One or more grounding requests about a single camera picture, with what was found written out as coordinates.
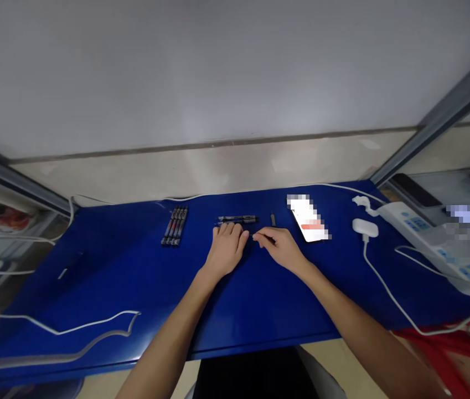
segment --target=forearm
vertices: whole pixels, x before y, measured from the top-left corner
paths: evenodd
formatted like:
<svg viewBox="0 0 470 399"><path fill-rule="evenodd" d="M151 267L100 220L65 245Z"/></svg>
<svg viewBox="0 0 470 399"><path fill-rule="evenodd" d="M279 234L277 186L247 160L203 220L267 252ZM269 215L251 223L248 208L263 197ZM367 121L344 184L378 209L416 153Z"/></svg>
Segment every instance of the forearm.
<svg viewBox="0 0 470 399"><path fill-rule="evenodd" d="M296 274L312 290L345 343L389 398L445 397L428 369L312 263Z"/></svg>
<svg viewBox="0 0 470 399"><path fill-rule="evenodd" d="M117 399L170 398L185 364L190 341L218 281L201 269L137 362Z"/></svg>

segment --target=hand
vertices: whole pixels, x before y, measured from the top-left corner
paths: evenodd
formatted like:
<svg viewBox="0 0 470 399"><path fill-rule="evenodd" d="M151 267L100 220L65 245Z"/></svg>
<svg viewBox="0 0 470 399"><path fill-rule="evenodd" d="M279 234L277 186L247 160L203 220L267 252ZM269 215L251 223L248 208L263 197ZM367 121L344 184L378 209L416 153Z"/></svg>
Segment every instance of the hand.
<svg viewBox="0 0 470 399"><path fill-rule="evenodd" d="M310 265L287 229L263 227L253 235L253 241L258 241L260 247L266 248L278 264L295 274Z"/></svg>
<svg viewBox="0 0 470 399"><path fill-rule="evenodd" d="M249 231L242 232L242 226L233 222L215 227L213 229L213 243L203 269L218 280L231 273L242 258L242 251L249 236Z"/></svg>

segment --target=left hand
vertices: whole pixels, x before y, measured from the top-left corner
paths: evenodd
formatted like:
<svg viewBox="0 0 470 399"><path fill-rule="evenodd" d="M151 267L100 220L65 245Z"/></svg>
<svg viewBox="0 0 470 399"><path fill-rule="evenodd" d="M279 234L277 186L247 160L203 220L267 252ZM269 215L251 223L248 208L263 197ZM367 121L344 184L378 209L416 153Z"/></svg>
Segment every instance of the left hand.
<svg viewBox="0 0 470 399"><path fill-rule="evenodd" d="M213 229L213 243L203 269L218 280L231 273L242 258L242 251L250 236L249 231L242 230L242 225L233 222Z"/></svg>

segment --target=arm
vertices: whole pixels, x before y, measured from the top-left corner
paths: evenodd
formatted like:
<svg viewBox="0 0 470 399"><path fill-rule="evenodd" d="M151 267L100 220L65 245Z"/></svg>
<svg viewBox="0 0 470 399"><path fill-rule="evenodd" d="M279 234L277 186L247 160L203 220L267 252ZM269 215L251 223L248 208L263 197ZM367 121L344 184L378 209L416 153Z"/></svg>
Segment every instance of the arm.
<svg viewBox="0 0 470 399"><path fill-rule="evenodd" d="M168 399L185 364L190 340L214 287L242 257L249 232L224 223L213 229L204 266L122 385L116 399Z"/></svg>
<svg viewBox="0 0 470 399"><path fill-rule="evenodd" d="M311 289L351 352L388 398L447 397L429 370L407 348L303 256L287 229L265 227L253 239Z"/></svg>

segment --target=white wall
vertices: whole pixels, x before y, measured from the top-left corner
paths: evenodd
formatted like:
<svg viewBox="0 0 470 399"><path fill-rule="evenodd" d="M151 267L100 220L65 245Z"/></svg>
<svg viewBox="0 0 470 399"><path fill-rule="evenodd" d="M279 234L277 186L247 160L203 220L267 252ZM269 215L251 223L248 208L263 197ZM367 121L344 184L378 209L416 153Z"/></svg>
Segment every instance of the white wall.
<svg viewBox="0 0 470 399"><path fill-rule="evenodd" d="M0 153L416 125L470 0L0 1Z"/></svg>
<svg viewBox="0 0 470 399"><path fill-rule="evenodd" d="M111 203L368 178L414 131L12 165L49 189ZM78 198L84 206L99 205Z"/></svg>
<svg viewBox="0 0 470 399"><path fill-rule="evenodd" d="M402 173L430 173L470 168L470 126L454 127L417 154Z"/></svg>

